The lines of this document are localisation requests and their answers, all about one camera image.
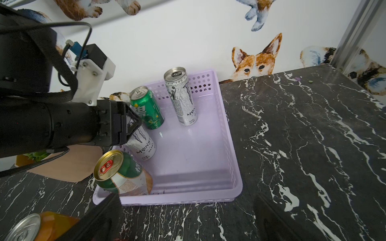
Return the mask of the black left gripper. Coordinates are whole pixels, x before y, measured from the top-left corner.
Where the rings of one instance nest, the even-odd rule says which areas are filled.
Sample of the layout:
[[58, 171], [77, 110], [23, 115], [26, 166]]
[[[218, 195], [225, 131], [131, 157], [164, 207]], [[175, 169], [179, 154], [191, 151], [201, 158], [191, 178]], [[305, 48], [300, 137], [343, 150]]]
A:
[[41, 103], [1, 97], [1, 157], [72, 145], [115, 146], [140, 140], [141, 118], [126, 102]]

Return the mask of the potted green plant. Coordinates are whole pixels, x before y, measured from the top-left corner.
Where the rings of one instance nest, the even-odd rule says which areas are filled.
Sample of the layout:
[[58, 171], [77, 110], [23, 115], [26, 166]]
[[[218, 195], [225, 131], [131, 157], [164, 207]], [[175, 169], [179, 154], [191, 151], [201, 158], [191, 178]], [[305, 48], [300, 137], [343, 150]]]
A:
[[80, 182], [93, 174], [95, 164], [102, 155], [100, 147], [73, 145], [62, 157], [32, 168], [28, 172], [60, 181]]

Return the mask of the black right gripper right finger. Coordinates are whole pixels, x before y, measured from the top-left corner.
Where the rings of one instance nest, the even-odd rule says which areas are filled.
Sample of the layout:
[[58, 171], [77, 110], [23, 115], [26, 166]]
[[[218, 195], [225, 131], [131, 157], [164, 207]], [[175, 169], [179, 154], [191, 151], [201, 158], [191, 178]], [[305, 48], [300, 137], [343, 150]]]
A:
[[264, 195], [257, 194], [253, 208], [261, 241], [303, 241], [302, 237], [279, 216]]

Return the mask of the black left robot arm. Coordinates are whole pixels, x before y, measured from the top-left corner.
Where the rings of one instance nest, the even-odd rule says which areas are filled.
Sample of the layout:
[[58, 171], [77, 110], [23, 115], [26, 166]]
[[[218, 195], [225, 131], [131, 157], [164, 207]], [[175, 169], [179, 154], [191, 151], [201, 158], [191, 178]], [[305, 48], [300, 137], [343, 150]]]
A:
[[141, 126], [122, 101], [99, 99], [114, 63], [95, 44], [56, 48], [57, 27], [1, 5], [1, 157], [83, 144], [125, 144]]

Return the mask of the orange soda can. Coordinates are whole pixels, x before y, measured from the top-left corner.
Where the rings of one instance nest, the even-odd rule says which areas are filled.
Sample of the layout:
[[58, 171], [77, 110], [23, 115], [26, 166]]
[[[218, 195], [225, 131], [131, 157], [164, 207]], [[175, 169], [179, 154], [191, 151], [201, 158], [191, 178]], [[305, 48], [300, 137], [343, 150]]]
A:
[[45, 211], [33, 213], [18, 222], [6, 241], [55, 241], [80, 221], [71, 216]]

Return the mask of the white energy drink can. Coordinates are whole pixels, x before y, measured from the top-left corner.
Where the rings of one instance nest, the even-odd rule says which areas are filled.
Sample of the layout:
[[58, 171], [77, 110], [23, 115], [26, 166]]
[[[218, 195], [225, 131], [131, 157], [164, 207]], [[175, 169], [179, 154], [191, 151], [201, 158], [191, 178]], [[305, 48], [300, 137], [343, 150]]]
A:
[[125, 144], [125, 150], [129, 152], [136, 161], [147, 161], [156, 153], [156, 144], [145, 128], [140, 125]]

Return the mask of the green soda can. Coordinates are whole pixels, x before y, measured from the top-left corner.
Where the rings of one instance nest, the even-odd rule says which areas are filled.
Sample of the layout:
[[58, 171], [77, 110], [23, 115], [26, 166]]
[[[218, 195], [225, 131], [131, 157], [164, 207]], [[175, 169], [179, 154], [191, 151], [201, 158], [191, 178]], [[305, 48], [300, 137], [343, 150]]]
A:
[[147, 86], [135, 88], [129, 97], [132, 108], [148, 129], [154, 130], [162, 126], [164, 118], [160, 107]]

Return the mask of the green gold-top can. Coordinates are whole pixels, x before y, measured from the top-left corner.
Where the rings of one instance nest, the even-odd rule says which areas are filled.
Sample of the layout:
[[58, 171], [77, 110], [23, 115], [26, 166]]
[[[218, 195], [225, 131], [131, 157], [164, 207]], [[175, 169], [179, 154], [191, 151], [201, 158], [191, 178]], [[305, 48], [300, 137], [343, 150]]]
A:
[[127, 196], [149, 195], [151, 175], [130, 154], [120, 150], [105, 153], [96, 163], [93, 176], [105, 191]]

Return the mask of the purple plastic basket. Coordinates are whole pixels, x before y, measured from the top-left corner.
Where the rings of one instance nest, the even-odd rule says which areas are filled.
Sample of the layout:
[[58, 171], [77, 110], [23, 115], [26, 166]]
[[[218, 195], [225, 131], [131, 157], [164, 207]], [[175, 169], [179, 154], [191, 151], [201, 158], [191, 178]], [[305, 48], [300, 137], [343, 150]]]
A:
[[229, 202], [243, 189], [241, 174], [214, 70], [188, 76], [198, 113], [195, 124], [178, 121], [164, 80], [149, 82], [164, 116], [163, 125], [150, 130], [155, 156], [142, 162], [153, 178], [149, 195], [121, 195], [123, 206]]

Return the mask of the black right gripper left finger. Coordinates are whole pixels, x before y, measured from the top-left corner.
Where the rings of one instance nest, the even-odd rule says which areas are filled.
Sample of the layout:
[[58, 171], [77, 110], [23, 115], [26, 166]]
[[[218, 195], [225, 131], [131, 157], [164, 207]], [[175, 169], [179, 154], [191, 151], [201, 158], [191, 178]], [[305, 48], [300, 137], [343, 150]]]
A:
[[59, 241], [113, 241], [116, 238], [122, 205], [118, 194], [111, 193]]

